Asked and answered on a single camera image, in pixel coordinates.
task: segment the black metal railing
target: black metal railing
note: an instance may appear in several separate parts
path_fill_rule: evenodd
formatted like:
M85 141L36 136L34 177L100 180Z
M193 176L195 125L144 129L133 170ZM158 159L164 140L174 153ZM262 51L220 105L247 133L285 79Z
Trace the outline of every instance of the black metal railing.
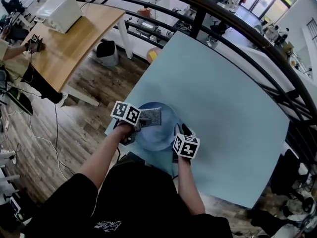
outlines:
M275 47L273 47L262 35L260 35L255 29L250 27L246 22L236 17L234 14L228 10L218 6L217 4L209 0L180 0L185 2L194 8L196 14L194 19L187 16L181 15L175 11L166 9L164 7L152 4L149 2L141 0L122 0L142 6L147 6L154 10L166 13L170 16L179 19L184 24L191 25L191 30L185 31L179 29L176 26L170 26L163 22L160 22L153 18L143 17L135 12L125 10L127 14L134 17L144 19L151 23L154 23L157 26L163 27L170 32L182 31L188 34L190 37L196 39L200 31L207 33L218 41L222 42L228 46L231 50L236 52L241 56L246 62L251 64L257 71L259 71L273 86L274 88L269 88L267 86L261 85L258 82L254 81L267 93L273 100L279 105L283 106L283 111L289 117L292 124L292 131L288 133L287 142L290 145L295 145L294 149L300 155L302 161L308 166L311 170L312 165L316 164L315 154L317 152L317 144L315 142L315 130L311 128L312 125L317 125L317 109L316 106L302 83L301 79L298 77L294 69L290 66L288 61L278 52ZM220 21L223 21L225 24L237 30L243 36L245 36L250 42L252 42L260 51L265 53L269 59L271 59L275 65L281 70L281 72L287 77L289 82L294 87L294 90L291 92L285 92L283 88L274 80L274 78L269 75L258 63L256 63L250 56L244 53L240 48L235 46L233 43L220 36L211 29L203 26L203 20L206 14L212 15ZM129 21L125 21L127 26L136 28L138 30L145 31L149 34L156 36L157 38L168 42L169 38L163 36L158 32L151 31L146 29L140 24L135 24ZM133 31L128 30L128 34L133 35L137 38L140 38L146 42L149 42L159 48L163 48L163 44L155 42L150 38L146 38L142 35L139 35Z
M317 24L314 19L308 22L307 27L312 35L312 40L317 48Z

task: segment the blue bowl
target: blue bowl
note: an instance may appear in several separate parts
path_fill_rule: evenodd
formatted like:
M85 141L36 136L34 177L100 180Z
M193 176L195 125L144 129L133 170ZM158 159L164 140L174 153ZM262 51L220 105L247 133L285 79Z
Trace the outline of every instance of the blue bowl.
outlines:
M142 128L136 135L136 142L145 150L161 151L171 147L174 141L174 128L179 122L178 115L168 105L161 102L148 102L139 109L161 107L161 125Z

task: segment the table top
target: table top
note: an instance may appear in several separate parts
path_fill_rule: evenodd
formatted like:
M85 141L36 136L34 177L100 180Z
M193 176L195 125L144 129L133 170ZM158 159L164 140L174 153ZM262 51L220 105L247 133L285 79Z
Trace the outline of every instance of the table top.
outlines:
M125 14L123 10L104 5L78 3L83 5L83 16L67 33L62 34L37 23L25 39L28 41L33 34L43 38L46 49L32 54L31 63L58 92L97 42Z
M176 32L126 99L139 107L171 106L201 144L192 160L198 190L252 208L283 147L288 118L245 73L202 43ZM110 133L112 121L106 130ZM146 162L177 174L172 152L126 147Z

